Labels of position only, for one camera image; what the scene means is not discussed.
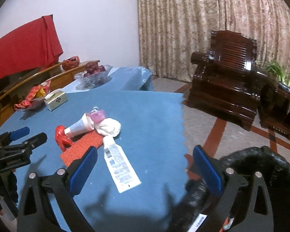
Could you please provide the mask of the dark wooden side table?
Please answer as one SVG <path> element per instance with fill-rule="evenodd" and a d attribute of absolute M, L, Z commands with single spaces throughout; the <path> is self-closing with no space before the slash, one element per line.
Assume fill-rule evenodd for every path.
<path fill-rule="evenodd" d="M 290 140 L 290 89 L 269 78 L 261 89 L 258 113 L 261 127 Z"/>

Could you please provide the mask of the wooden bench sofa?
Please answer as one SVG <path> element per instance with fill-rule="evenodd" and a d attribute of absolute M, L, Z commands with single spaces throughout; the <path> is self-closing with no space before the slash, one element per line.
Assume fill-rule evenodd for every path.
<path fill-rule="evenodd" d="M 0 92 L 0 127 L 15 112 L 14 104 L 24 100 L 34 85 L 50 81 L 51 91 L 63 88 L 75 80 L 76 73 L 85 71 L 86 64 L 86 61 L 82 62 L 68 71 L 62 71 L 61 63 L 44 70 L 37 68 L 3 89 Z"/>

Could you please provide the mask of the green potted plant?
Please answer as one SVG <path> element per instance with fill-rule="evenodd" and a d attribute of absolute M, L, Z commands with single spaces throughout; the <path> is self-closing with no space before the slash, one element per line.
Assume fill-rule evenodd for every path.
<path fill-rule="evenodd" d="M 290 73 L 286 68 L 282 67 L 276 60 L 266 61 L 264 67 L 267 72 L 276 76 L 279 86 L 290 93 Z"/>

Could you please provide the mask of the red cloth drape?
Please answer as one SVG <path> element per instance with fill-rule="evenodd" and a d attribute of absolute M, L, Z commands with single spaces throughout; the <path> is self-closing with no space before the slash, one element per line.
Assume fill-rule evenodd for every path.
<path fill-rule="evenodd" d="M 0 79 L 58 62 L 63 49 L 53 18 L 42 16 L 0 38 Z"/>

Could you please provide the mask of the beige patterned curtain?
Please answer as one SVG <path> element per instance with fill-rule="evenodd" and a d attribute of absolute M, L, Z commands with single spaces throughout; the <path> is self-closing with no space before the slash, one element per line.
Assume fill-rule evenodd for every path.
<path fill-rule="evenodd" d="M 290 8 L 284 0 L 137 0 L 140 64 L 159 77 L 190 81 L 190 57 L 210 47 L 211 31 L 257 40 L 257 61 L 290 73 Z"/>

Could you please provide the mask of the dark red fruits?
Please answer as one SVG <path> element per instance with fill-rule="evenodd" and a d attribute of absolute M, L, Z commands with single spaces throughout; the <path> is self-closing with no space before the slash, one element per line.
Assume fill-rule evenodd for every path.
<path fill-rule="evenodd" d="M 84 74 L 84 77 L 106 71 L 104 66 L 99 65 L 99 62 L 99 60 L 88 62 L 85 66 L 86 73 Z"/>

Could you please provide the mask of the white paper cup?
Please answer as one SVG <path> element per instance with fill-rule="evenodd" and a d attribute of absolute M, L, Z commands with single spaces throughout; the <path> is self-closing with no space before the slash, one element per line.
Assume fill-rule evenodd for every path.
<path fill-rule="evenodd" d="M 69 138 L 73 138 L 89 131 L 93 131 L 94 129 L 95 123 L 92 121 L 90 114 L 85 113 L 79 121 L 64 129 L 64 134 Z"/>

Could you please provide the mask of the white tube with barcode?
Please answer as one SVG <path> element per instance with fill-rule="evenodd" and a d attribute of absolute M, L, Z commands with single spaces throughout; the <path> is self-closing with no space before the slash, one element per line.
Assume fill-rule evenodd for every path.
<path fill-rule="evenodd" d="M 118 192 L 123 193 L 139 186 L 141 181 L 122 147 L 116 144 L 112 136 L 105 136 L 103 144 L 104 159 Z"/>

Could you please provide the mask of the orange foam fruit net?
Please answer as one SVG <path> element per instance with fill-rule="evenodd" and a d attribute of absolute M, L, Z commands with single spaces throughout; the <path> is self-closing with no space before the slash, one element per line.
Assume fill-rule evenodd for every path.
<path fill-rule="evenodd" d="M 73 145 L 64 151 L 60 157 L 65 166 L 69 167 L 74 160 L 81 159 L 86 151 L 93 146 L 98 149 L 102 146 L 103 135 L 99 134 L 97 131 L 91 131 L 79 140 L 75 141 Z"/>

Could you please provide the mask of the black trash bag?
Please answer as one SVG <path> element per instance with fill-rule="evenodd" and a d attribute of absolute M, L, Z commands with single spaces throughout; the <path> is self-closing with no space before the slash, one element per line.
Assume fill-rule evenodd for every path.
<path fill-rule="evenodd" d="M 168 231 L 290 231 L 290 163 L 269 147 L 250 147 L 220 159 L 193 149 L 199 179 L 186 184 Z"/>

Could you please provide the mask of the beige tissue box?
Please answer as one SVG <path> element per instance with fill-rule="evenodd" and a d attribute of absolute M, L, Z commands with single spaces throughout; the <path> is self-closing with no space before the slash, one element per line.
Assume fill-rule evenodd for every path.
<path fill-rule="evenodd" d="M 62 89 L 55 89 L 44 98 L 44 103 L 49 111 L 53 111 L 67 102 L 66 93 Z"/>

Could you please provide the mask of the glass fruit bowl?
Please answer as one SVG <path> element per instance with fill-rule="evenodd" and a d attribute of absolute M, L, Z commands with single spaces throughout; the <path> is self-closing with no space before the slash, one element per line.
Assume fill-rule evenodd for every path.
<path fill-rule="evenodd" d="M 98 74 L 93 74 L 88 77 L 84 77 L 84 74 L 86 73 L 85 70 L 83 72 L 76 73 L 74 75 L 74 79 L 87 87 L 91 85 L 104 84 L 108 80 L 108 75 L 113 67 L 110 65 L 100 65 L 100 66 L 104 66 L 106 71 Z"/>

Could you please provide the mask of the red plastic bag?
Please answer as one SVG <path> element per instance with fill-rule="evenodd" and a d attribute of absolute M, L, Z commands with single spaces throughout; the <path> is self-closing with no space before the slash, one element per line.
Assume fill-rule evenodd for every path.
<path fill-rule="evenodd" d="M 65 152 L 67 148 L 71 147 L 74 144 L 73 140 L 71 140 L 71 138 L 69 138 L 65 134 L 64 130 L 65 130 L 65 127 L 62 125 L 59 125 L 55 129 L 55 135 L 54 135 L 55 141 L 60 147 L 62 152 Z"/>

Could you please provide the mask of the blue felt table cloth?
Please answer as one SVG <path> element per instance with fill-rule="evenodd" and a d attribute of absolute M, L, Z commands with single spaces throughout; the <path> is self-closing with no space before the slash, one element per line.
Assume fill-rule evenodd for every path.
<path fill-rule="evenodd" d="M 97 163 L 75 196 L 76 205 L 95 231 L 166 231 L 188 179 L 182 95 L 118 91 L 67 98 L 53 111 L 16 112 L 0 127 L 0 134 L 29 127 L 31 135 L 44 132 L 48 137 L 33 151 L 30 165 L 17 169 L 18 192 L 31 172 L 45 176 L 64 166 L 56 127 L 69 127 L 98 107 L 121 124 L 118 149 L 103 144 L 97 150 Z"/>

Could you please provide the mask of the crumpled white tissue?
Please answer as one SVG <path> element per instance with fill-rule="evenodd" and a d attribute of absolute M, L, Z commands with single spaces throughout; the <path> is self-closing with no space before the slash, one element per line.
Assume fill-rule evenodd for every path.
<path fill-rule="evenodd" d="M 121 131 L 121 123 L 112 118 L 105 118 L 95 125 L 95 129 L 100 135 L 117 137 Z"/>

